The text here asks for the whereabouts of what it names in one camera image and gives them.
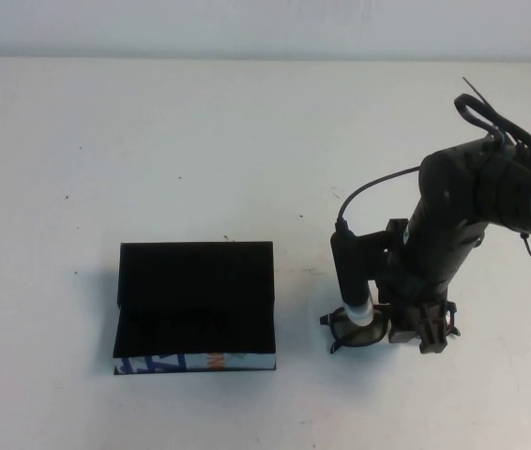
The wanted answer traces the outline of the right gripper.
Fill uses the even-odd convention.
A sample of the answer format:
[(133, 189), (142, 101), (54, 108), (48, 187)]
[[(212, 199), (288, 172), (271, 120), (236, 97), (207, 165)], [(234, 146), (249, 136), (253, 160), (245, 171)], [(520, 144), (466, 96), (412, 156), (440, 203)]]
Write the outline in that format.
[(379, 300), (392, 306), (389, 343), (417, 337), (421, 354), (441, 353), (447, 343), (447, 316), (456, 310), (448, 286), (465, 258), (484, 238), (484, 223), (464, 219), (446, 224), (427, 210), (392, 219), (377, 234), (383, 269), (377, 274)]

